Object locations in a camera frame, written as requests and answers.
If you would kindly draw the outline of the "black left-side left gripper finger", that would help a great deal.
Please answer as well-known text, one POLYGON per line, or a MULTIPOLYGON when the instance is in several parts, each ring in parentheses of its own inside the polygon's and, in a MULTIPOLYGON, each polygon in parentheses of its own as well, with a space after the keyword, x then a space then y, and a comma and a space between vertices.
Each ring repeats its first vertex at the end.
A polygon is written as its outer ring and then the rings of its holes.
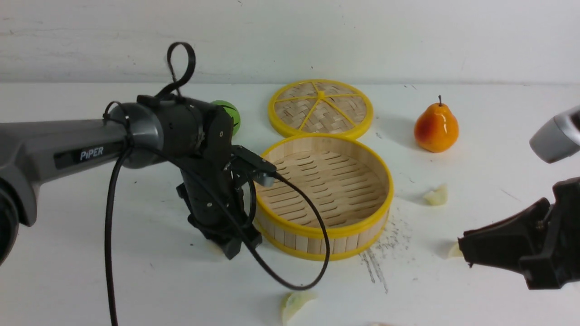
MULTIPOLYGON (((256 249, 262 244, 262 235, 257 229, 241 229, 241 235, 249 241, 249 248, 256 249)), ((229 260, 236 257, 245 243, 237 231, 227 231, 225 235, 218 235, 216 244, 222 249, 224 256, 229 260)))

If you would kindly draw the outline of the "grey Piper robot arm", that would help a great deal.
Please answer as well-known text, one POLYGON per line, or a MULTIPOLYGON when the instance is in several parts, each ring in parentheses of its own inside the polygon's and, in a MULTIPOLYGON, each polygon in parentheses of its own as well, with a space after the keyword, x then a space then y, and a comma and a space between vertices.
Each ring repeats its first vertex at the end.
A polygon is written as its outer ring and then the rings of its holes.
MULTIPOLYGON (((306 194, 273 164, 232 145, 234 120, 221 105, 174 94, 139 96, 136 103, 110 102, 102 119, 1 124, 1 260, 16 240, 19 224, 37 218, 38 187, 61 177, 115 161, 108 186, 104 227, 107 291, 114 297, 111 234, 116 182, 122 166, 139 169, 168 161, 184 174, 180 198, 189 221, 233 258, 245 244, 274 280, 288 289, 313 288, 278 276, 257 253, 261 234, 253 227, 256 205, 245 213, 240 187, 274 180, 306 194)), ((555 203, 543 198, 523 212, 478 230, 466 231, 459 247, 470 265, 520 273, 529 289, 559 289, 579 281, 579 179, 553 186, 555 203)))

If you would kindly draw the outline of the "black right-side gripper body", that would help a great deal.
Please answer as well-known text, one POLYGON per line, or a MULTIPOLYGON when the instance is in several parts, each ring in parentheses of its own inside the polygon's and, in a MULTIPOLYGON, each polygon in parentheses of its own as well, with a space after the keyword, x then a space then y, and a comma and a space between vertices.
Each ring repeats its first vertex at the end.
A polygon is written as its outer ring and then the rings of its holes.
POLYGON ((561 289, 579 281, 579 178, 554 184, 555 202, 541 221, 544 235, 537 254, 520 258, 530 290, 561 289))

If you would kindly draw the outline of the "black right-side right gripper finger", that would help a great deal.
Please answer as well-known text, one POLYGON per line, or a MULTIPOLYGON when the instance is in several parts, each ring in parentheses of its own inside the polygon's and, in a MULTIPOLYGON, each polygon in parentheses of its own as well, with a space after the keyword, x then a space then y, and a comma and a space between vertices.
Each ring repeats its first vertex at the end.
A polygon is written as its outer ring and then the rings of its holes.
POLYGON ((546 231, 539 226, 551 208, 546 198, 493 224, 468 230, 458 239, 468 264, 478 264, 520 273, 519 260, 539 253, 546 231))

